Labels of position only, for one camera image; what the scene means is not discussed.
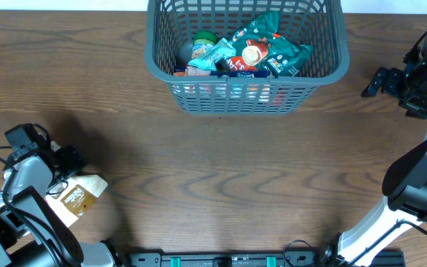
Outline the teal wet wipes packet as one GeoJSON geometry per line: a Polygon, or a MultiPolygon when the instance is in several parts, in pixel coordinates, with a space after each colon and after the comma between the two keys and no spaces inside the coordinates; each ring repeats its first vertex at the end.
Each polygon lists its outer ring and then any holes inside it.
{"type": "Polygon", "coordinates": [[[208,52],[189,61],[188,66],[201,70],[216,70],[216,63],[236,55],[236,49],[225,38],[218,41],[208,52]]]}

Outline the beige brown snack pouch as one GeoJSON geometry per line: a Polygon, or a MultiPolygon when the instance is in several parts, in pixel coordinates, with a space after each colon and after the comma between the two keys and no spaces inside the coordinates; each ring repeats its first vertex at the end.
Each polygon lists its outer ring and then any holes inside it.
{"type": "MultiPolygon", "coordinates": [[[[62,146],[51,142],[53,152],[59,148],[62,146]]],[[[47,188],[46,202],[67,227],[86,213],[107,188],[107,182],[99,175],[82,170],[68,178],[55,178],[54,174],[47,188]]]]}

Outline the green lid jar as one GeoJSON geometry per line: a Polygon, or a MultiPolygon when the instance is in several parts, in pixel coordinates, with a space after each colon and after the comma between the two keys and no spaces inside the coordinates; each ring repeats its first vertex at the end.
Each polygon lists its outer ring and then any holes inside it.
{"type": "Polygon", "coordinates": [[[193,38],[192,59],[207,53],[217,43],[217,36],[211,31],[198,31],[193,38]]]}

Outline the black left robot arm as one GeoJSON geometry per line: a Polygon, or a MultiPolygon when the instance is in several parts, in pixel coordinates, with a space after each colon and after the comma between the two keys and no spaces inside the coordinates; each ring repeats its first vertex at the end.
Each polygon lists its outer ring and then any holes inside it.
{"type": "Polygon", "coordinates": [[[4,135],[12,153],[3,160],[0,266],[121,266],[109,241],[81,243],[69,229],[107,182],[83,175],[86,162],[76,149],[58,146],[38,124],[4,135]]]}

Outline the colourful tissue multipack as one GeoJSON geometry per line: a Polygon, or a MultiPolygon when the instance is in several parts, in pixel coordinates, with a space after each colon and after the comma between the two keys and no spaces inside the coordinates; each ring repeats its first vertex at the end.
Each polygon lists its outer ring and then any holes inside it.
{"type": "Polygon", "coordinates": [[[267,113],[278,111],[288,90],[271,83],[272,76],[250,73],[183,76],[167,83],[177,105],[188,113],[267,113]]]}

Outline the green coffee sachet bag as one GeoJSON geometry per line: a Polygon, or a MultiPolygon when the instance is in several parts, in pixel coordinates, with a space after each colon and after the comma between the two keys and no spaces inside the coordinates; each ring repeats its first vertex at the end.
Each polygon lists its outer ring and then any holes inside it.
{"type": "Polygon", "coordinates": [[[279,20],[280,12],[268,11],[238,28],[230,37],[236,54],[226,59],[228,68],[297,76],[314,49],[307,44],[293,44],[279,35],[279,20]]]}

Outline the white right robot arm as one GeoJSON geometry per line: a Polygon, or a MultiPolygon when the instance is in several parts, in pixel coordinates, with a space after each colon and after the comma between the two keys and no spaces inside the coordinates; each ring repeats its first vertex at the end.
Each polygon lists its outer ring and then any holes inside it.
{"type": "MultiPolygon", "coordinates": [[[[381,67],[364,97],[386,93],[409,117],[427,120],[427,31],[403,57],[405,68],[381,67]]],[[[325,266],[371,266],[383,249],[414,228],[427,236],[427,131],[418,146],[388,168],[382,199],[353,228],[338,236],[324,252],[325,266]]]]}

